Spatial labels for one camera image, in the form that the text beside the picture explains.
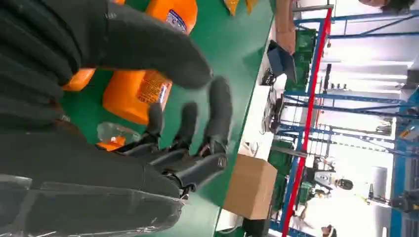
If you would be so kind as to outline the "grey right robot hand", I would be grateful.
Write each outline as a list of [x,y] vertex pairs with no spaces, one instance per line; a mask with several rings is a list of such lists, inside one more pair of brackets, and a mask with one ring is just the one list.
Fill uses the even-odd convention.
[[[183,107],[173,143],[159,149],[163,112],[137,142],[89,144],[57,102],[81,68],[156,70],[173,83],[209,84],[210,117],[189,155],[197,105]],[[230,88],[186,33],[109,0],[0,3],[0,234],[133,237],[171,228],[190,192],[223,172]]]

